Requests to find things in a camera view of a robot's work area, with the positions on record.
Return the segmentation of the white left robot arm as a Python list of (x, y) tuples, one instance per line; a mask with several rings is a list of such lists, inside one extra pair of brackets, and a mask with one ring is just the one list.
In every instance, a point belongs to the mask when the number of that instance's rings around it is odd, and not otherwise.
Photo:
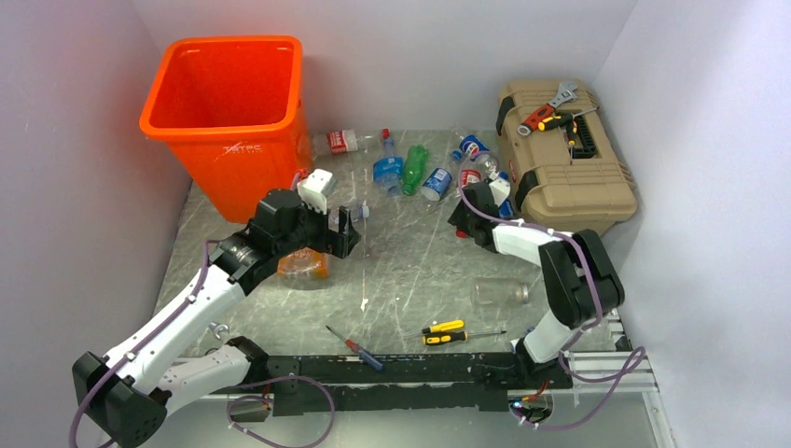
[(137, 447), (170, 414), (216, 390), (239, 387), (260, 399), (278, 377), (269, 355), (246, 337), (184, 364), (176, 359), (217, 315), (274, 275), (281, 259), (304, 248), (345, 259), (360, 238), (348, 208), (329, 211), (320, 189), (271, 190), (240, 231), (205, 242), (201, 267), (163, 309), (105, 354), (87, 352), (74, 363), (78, 406), (69, 445), (76, 446), (84, 418), (108, 444)]

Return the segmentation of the red white label bottle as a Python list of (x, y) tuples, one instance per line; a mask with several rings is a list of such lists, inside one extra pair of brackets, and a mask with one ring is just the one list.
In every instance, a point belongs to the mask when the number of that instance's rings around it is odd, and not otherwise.
[(462, 169), (458, 177), (458, 189), (463, 189), (471, 183), (481, 181), (481, 174), (475, 169)]

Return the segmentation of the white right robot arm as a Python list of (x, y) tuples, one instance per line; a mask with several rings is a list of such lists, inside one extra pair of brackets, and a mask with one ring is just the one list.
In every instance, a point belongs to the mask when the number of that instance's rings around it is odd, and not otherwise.
[(543, 275), (548, 311), (515, 342), (520, 357), (513, 365), (520, 384), (536, 387), (548, 378), (549, 362), (625, 301), (624, 286), (596, 231), (555, 231), (504, 220), (493, 182), (472, 183), (459, 193), (460, 203), (449, 218), (456, 230), (490, 252), (539, 267)]

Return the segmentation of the clear jar silver lid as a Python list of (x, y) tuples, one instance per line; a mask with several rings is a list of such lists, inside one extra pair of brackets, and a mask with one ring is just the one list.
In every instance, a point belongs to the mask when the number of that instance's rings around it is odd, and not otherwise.
[(529, 286), (513, 278), (477, 278), (471, 285), (470, 301), (478, 308), (522, 306), (529, 301)]

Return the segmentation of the blue label clear bottle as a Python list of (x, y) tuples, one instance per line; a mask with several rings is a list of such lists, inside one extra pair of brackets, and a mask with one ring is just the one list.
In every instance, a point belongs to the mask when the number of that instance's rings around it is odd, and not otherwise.
[(451, 182), (451, 173), (447, 169), (438, 167), (421, 185), (421, 194), (429, 201), (438, 202), (447, 193)]

